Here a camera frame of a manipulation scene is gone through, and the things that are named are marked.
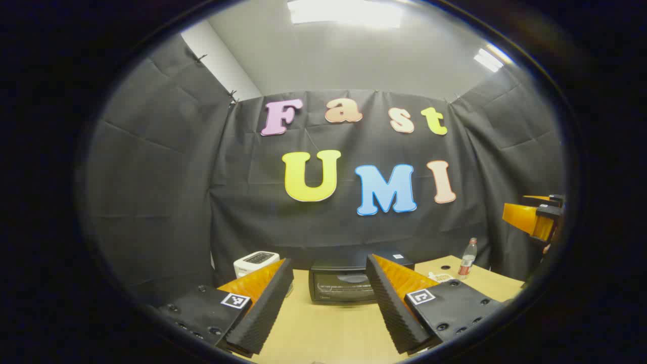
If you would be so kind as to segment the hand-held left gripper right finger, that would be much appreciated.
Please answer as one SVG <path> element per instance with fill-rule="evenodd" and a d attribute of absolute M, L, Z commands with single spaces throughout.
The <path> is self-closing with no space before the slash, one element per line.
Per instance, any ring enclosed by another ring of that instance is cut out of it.
<path fill-rule="evenodd" d="M 366 275 L 400 354 L 463 336 L 503 308 L 462 281 L 438 283 L 376 254 L 366 257 Z"/>

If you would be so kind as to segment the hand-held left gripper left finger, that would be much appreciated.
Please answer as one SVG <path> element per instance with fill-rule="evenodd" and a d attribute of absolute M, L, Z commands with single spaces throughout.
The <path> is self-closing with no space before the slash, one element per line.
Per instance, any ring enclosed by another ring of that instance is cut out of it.
<path fill-rule="evenodd" d="M 210 351 L 259 354 L 293 283 L 283 258 L 219 287 L 196 286 L 157 308 L 185 340 Z"/>

